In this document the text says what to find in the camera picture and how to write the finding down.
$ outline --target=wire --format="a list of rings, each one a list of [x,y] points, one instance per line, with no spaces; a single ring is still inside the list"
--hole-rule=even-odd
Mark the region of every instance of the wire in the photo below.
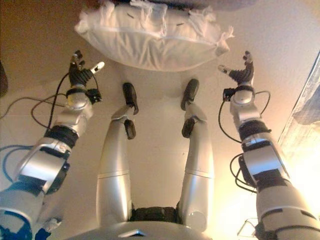
[[[45,133],[48,133],[48,131],[49,131],[49,129],[50,129],[51,122],[52,122],[52,118],[53,118],[53,116],[54,116],[54,110],[55,110],[55,105],[56,105],[56,101],[57,101],[57,97],[58,97],[59,90],[60,90],[60,87],[61,87],[62,83],[64,82],[66,76],[68,76],[68,75],[69,75],[69,73],[66,73],[66,74],[62,77],[61,81],[59,82],[58,87],[56,88],[55,95],[54,95],[54,99],[53,99],[53,103],[52,103],[52,107],[51,107],[50,118],[49,118],[48,126],[46,127]]]
[[[233,138],[232,136],[230,136],[229,134],[227,134],[227,133],[225,132],[225,130],[223,129],[222,125],[221,125],[221,111],[222,111],[222,107],[224,106],[224,104],[225,104],[225,101],[223,101],[223,102],[221,103],[221,106],[220,106],[220,109],[219,109],[219,113],[218,113],[218,123],[219,123],[219,127],[220,127],[221,131],[224,133],[224,135],[226,135],[228,138],[230,138],[231,140],[233,140],[233,141],[235,141],[235,142],[237,142],[237,143],[241,143],[241,141],[239,141],[239,140]]]
[[[241,186],[241,185],[238,184],[238,182],[240,182],[240,183],[242,183],[242,184],[244,184],[244,185],[246,185],[246,186],[248,186],[248,187],[251,187],[251,185],[249,185],[249,184],[246,183],[245,181],[242,181],[241,179],[239,179],[239,173],[240,173],[241,169],[239,168],[237,174],[235,174],[234,171],[232,170],[232,164],[233,164],[234,160],[235,160],[237,157],[241,156],[241,155],[243,155],[243,153],[240,153],[240,154],[234,156],[234,157],[232,158],[232,160],[230,161],[230,165],[229,165],[230,172],[231,172],[231,174],[234,176],[234,178],[235,178],[235,184],[236,184],[238,187],[240,187],[240,188],[242,188],[242,189],[245,189],[245,190],[250,191],[250,192],[253,193],[253,192],[255,192],[255,191],[253,191],[253,190],[251,190],[251,189],[248,189],[248,188],[246,188],[246,187],[243,187],[243,186]]]
[[[50,98],[53,98],[55,95],[52,95],[52,96],[49,96],[43,100],[41,100],[40,102],[38,102],[36,105],[33,106],[33,108],[31,109],[30,111],[30,114],[31,114],[31,117],[33,118],[33,120],[35,120],[35,122],[39,125],[41,125],[42,127],[44,128],[47,128],[48,126],[42,124],[41,122],[39,122],[36,117],[35,117],[35,114],[34,114],[34,111],[36,109],[36,107],[38,107],[40,104],[44,103],[46,100],[50,99]]]
[[[234,157],[232,158],[232,160],[230,161],[230,165],[229,165],[229,167],[230,167],[230,172],[231,172],[231,174],[232,174],[235,178],[237,178],[237,176],[236,176],[236,174],[234,173],[234,171],[232,170],[232,164],[233,164],[234,160],[235,160],[237,157],[241,156],[241,155],[243,155],[243,153],[240,153],[240,154],[234,156]],[[242,184],[247,185],[247,186],[250,187],[249,184],[247,184],[246,182],[240,180],[239,178],[238,178],[238,181],[239,181],[240,183],[242,183]]]
[[[251,190],[251,189],[249,189],[249,188],[246,188],[246,187],[241,186],[241,185],[238,184],[238,181],[239,181],[239,182],[242,182],[242,181],[238,178],[240,171],[241,171],[241,169],[239,168],[238,172],[236,173],[235,179],[234,179],[235,184],[236,184],[239,188],[241,188],[241,189],[244,189],[244,190],[247,190],[247,191],[249,191],[249,192],[251,192],[251,193],[256,194],[256,193],[257,193],[256,191]]]
[[[8,172],[7,172],[7,160],[8,160],[8,157],[10,156],[10,154],[12,154],[13,152],[15,151],[18,151],[18,150],[30,150],[33,146],[23,146],[23,147],[18,147],[18,148],[15,148],[15,149],[12,149],[11,151],[9,151],[3,158],[2,160],[2,171],[3,171],[3,174],[5,176],[6,179],[8,179],[11,183],[13,183],[13,180],[12,178],[9,176]]]
[[[26,148],[32,148],[33,145],[20,145],[20,144],[14,144],[14,145],[8,145],[8,146],[3,146],[0,148],[0,152],[6,149],[10,148],[21,148],[21,147],[26,147]]]
[[[20,100],[23,100],[23,99],[29,99],[29,100],[39,101],[39,102],[43,101],[42,99],[35,98],[35,97],[29,97],[29,96],[20,97],[20,98],[14,100],[12,103],[10,103],[10,105],[7,107],[5,113],[4,113],[2,116],[0,116],[0,120],[1,120],[2,118],[4,118],[5,116],[8,115],[9,110],[11,109],[11,107],[12,107],[16,102],[18,102],[18,101],[20,101]]]
[[[264,113],[264,111],[267,109],[268,105],[269,105],[269,102],[270,102],[270,98],[271,98],[271,93],[269,91],[259,91],[259,92],[256,92],[255,94],[262,94],[262,93],[266,93],[268,94],[268,100],[266,101],[266,104],[262,110],[262,112],[260,113],[261,115]]]
[[[93,78],[94,78],[94,80],[95,80],[96,89],[99,91],[98,81],[97,81],[97,79],[96,79],[96,77],[95,77],[94,74],[93,74],[92,76],[93,76]]]

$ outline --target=silver robot leg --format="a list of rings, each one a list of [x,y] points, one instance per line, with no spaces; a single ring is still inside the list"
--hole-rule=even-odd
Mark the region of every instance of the silver robot leg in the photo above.
[[[214,159],[206,115],[185,103],[182,134],[190,138],[178,215],[182,224],[204,232],[211,222],[214,199]]]
[[[133,112],[127,105],[118,110],[112,116],[104,140],[96,192],[96,215],[102,227],[125,222],[131,217],[127,122]]]

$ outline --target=robot forearm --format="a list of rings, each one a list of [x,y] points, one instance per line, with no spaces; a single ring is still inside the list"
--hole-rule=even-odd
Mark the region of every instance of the robot forearm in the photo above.
[[[56,192],[67,175],[70,167],[67,159],[93,115],[92,104],[100,100],[99,92],[92,94],[95,91],[86,90],[86,82],[104,66],[98,63],[91,70],[82,70],[80,58],[77,51],[71,60],[71,89],[67,91],[63,112],[20,161],[14,172],[14,183],[0,193],[1,234],[29,239],[44,196]]]
[[[239,165],[247,184],[257,189],[256,209],[259,224],[255,227],[259,240],[320,239],[320,222],[303,196],[292,185],[284,165],[284,154],[273,140],[254,104],[252,88],[253,62],[245,53],[246,69],[219,69],[232,77],[236,89],[225,89],[230,112],[241,138],[243,155]]]

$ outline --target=pillow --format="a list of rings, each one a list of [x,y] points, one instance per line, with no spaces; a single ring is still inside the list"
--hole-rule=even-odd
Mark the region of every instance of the pillow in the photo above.
[[[105,1],[96,11],[82,11],[75,31],[109,59],[163,72],[185,71],[229,51],[212,7],[183,11],[166,4],[131,0],[115,6]]]

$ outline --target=floor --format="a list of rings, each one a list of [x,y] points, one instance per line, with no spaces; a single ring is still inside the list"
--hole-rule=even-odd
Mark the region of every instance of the floor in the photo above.
[[[94,105],[94,116],[72,152],[71,168],[62,188],[49,196],[43,206],[40,223],[49,217],[63,218],[62,225],[49,239],[66,239],[97,227],[99,158],[110,117],[124,104],[121,87],[127,81],[136,89],[140,109],[134,119],[136,138],[127,149],[132,200],[136,207],[177,204],[189,147],[189,140],[181,135],[184,112],[180,101],[191,78],[200,81],[195,101],[209,119],[214,153],[214,220],[208,234],[213,239],[240,239],[237,232],[244,221],[257,217],[255,196],[237,188],[229,172],[229,162],[241,152],[241,147],[219,129],[218,110],[223,89],[235,84],[218,72],[217,66],[241,69],[244,51],[251,51],[254,87],[272,94],[263,118],[278,139],[319,51],[319,3],[259,0],[248,7],[218,10],[221,28],[234,27],[235,38],[228,40],[231,51],[195,69],[171,73],[124,66],[101,55],[73,30],[81,9],[81,1],[23,1],[19,5],[1,1],[1,62],[9,80],[9,91],[0,99],[1,115],[19,97],[45,98],[54,94],[75,50],[82,51],[87,67],[106,62],[105,69],[97,74],[103,102]],[[67,89],[68,84],[64,83],[61,91]],[[257,107],[262,109],[266,100],[267,96],[258,95]],[[30,100],[16,103],[0,121],[1,146],[32,145],[42,137],[45,129],[30,117],[34,104]],[[227,108],[225,105],[222,110],[223,127],[237,137]],[[36,115],[45,123],[49,112],[49,106],[42,105]],[[9,173],[23,155],[24,152],[12,155],[7,166]],[[10,185],[3,175],[0,180],[1,190]]]

